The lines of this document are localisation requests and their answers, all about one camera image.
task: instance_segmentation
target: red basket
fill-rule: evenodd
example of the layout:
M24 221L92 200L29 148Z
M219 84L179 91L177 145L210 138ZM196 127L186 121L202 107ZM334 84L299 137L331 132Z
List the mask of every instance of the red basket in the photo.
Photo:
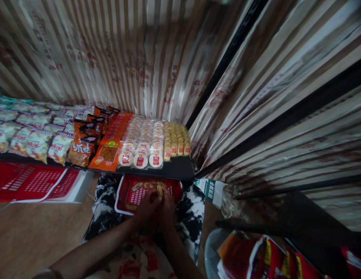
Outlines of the red basket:
M173 198L173 201L177 203L180 200L181 182L179 180L123 175L117 190L116 204L114 206L115 211L127 215L134 215L135 211L127 209L125 207L126 203L139 205L149 189L142 187L133 192L131 191L131 188L137 183L150 183L152 181L164 182L171 194L171 197Z
M65 169L0 162L0 202L38 200L46 196ZM66 196L79 171L68 169L47 199Z

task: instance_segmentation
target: black shelf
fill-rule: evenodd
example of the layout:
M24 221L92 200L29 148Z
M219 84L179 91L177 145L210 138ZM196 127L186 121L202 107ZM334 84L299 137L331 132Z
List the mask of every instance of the black shelf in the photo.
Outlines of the black shelf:
M29 164L29 165L45 165L41 161L35 160L29 157L22 157L12 153L0 153L0 161L6 161L11 163L18 164ZM50 158L47 158L47 165L51 167L62 167L68 169L79 169L83 171L94 171L94 172L107 172L105 170L98 169L89 169L79 167L70 163L66 163L65 166L56 163ZM177 179L177 180L192 180L195 176L193 171L193 164L189 156L187 157L174 157L171 158L171 162L164 162L162 169L147 169L140 170L130 167L118 167L115 172L117 174L133 174L138 176L149 176L149 177L161 177L167 179Z

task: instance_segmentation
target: patterned clothing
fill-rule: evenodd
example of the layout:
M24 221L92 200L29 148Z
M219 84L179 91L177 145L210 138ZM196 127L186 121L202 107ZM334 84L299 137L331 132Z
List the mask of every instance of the patterned clothing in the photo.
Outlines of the patterned clothing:
M82 243L121 224L123 214L114 210L119 180L110 173L100 175L95 191L95 203L92 206L93 217L83 237ZM191 258L197 264L204 221L205 199L202 191L192 185L183 187L182 195L175 211L175 228ZM153 237L165 255L167 254L161 234Z

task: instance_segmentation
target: striped curtain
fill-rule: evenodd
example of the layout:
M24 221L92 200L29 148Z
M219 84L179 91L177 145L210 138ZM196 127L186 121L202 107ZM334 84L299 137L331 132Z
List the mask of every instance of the striped curtain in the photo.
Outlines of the striped curtain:
M361 1L269 1L192 126L199 169L360 59ZM232 196L223 209L252 221L257 212L275 219L282 199L237 202L233 196L356 174L361 174L361 86L208 177L228 183ZM361 231L361 183L307 195Z
M0 0L0 93L185 123L251 2Z

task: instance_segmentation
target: hand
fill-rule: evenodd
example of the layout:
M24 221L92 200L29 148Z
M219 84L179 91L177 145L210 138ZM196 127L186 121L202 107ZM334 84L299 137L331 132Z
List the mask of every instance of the hand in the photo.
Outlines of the hand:
M160 226L162 232L174 227L175 204L169 190L162 188L164 192L164 204L160 212Z
M136 213L134 215L136 223L139 226L145 225L161 202L162 197L157 195L157 189L150 189L136 209Z

